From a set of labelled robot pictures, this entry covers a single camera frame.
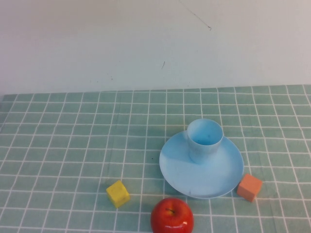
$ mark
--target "cup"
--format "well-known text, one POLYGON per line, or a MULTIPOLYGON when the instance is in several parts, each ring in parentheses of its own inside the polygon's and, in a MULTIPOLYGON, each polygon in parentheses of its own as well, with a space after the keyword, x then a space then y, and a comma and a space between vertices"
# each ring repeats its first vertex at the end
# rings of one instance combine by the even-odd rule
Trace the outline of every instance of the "cup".
POLYGON ((198 119, 187 128, 189 157, 197 164, 215 155, 224 137, 222 127, 209 119, 198 119))

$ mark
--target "wall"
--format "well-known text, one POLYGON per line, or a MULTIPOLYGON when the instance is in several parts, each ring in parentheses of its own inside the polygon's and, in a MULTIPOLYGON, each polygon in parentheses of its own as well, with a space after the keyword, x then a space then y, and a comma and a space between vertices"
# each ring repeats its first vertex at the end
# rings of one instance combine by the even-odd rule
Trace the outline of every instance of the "wall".
POLYGON ((310 0, 0 6, 0 94, 311 83, 310 0))

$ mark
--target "toy block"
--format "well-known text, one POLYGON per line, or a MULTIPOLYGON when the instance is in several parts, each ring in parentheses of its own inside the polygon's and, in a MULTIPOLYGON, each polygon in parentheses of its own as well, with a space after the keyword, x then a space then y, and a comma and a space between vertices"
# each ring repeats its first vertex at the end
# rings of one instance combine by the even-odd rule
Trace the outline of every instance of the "toy block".
POLYGON ((237 194, 252 202, 259 193, 262 181, 250 174, 246 174, 239 184, 237 194))
POLYGON ((130 200, 130 195, 121 181, 117 181, 108 187, 106 192, 109 199, 116 208, 119 208, 130 200))

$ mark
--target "red apple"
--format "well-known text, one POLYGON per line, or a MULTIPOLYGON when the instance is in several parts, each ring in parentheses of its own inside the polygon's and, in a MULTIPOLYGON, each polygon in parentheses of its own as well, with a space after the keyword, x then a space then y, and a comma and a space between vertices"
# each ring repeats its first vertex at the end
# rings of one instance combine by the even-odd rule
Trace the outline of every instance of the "red apple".
POLYGON ((154 233, 191 233, 193 229, 192 211, 180 199, 163 199, 151 213, 151 228, 154 233))

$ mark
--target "plate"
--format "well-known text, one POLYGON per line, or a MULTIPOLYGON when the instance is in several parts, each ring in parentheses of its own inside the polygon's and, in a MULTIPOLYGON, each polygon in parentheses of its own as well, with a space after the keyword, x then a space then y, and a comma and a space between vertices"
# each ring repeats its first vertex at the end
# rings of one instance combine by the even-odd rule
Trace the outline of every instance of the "plate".
POLYGON ((217 153, 204 164, 196 164, 188 156, 187 131, 171 137, 160 153, 160 169, 166 181, 177 191, 193 198, 216 198, 234 189, 242 179, 243 158, 228 138, 217 153))

